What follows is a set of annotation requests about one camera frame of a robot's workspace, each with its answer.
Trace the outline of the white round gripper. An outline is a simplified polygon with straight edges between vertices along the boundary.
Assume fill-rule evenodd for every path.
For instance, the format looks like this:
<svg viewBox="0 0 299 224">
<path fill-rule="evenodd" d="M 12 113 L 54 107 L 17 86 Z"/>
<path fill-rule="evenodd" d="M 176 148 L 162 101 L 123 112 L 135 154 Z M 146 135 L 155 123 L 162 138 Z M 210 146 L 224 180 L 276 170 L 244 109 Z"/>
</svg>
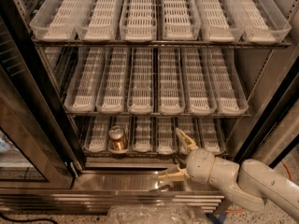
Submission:
<svg viewBox="0 0 299 224">
<path fill-rule="evenodd" d="M 187 157 L 186 169 L 180 168 L 178 164 L 174 165 L 160 171 L 157 179 L 159 181 L 179 182 L 190 178 L 193 182 L 206 184 L 211 174 L 215 156 L 205 149 L 198 148 L 195 141 L 180 128 L 176 128 L 175 131 L 185 153 L 191 152 Z"/>
</svg>

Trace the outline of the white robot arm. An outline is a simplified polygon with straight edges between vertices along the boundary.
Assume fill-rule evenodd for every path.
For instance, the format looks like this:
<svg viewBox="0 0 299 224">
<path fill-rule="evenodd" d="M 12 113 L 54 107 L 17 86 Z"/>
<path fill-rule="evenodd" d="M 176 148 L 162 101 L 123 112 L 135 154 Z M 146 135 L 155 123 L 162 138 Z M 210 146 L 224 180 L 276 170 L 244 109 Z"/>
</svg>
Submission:
<svg viewBox="0 0 299 224">
<path fill-rule="evenodd" d="M 184 168 L 174 165 L 158 173 L 160 181 L 191 180 L 218 189 L 232 203 L 259 212 L 268 200 L 299 221 L 299 186 L 264 163 L 248 159 L 238 164 L 200 148 L 180 128 L 179 141 L 188 152 Z"/>
</svg>

